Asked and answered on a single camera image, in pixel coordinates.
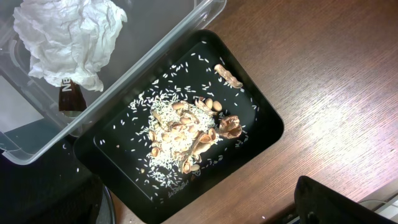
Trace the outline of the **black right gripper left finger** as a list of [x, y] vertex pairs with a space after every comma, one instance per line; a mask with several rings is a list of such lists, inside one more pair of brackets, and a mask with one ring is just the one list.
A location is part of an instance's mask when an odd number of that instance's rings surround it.
[[102, 184], [60, 141], [35, 162], [1, 158], [1, 223], [95, 223]]

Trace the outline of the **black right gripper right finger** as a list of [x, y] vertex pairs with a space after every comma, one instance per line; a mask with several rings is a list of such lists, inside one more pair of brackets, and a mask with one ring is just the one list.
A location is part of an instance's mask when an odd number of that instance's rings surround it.
[[394, 224], [305, 175], [298, 178], [294, 202], [301, 224]]

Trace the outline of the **white napkin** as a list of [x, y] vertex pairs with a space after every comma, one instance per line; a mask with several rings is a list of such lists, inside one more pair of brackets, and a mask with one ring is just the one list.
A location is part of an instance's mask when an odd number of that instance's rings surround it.
[[126, 12], [110, 0], [23, 1], [14, 30], [30, 52], [28, 75], [60, 87], [63, 79], [103, 91], [98, 72], [109, 63]]

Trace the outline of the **food scraps and rice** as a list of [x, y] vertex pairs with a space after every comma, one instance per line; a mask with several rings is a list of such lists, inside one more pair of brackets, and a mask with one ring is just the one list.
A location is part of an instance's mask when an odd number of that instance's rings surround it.
[[242, 147], [259, 121], [248, 88], [225, 80], [231, 69], [213, 43], [196, 43], [112, 115], [95, 143], [148, 199], [172, 197]]

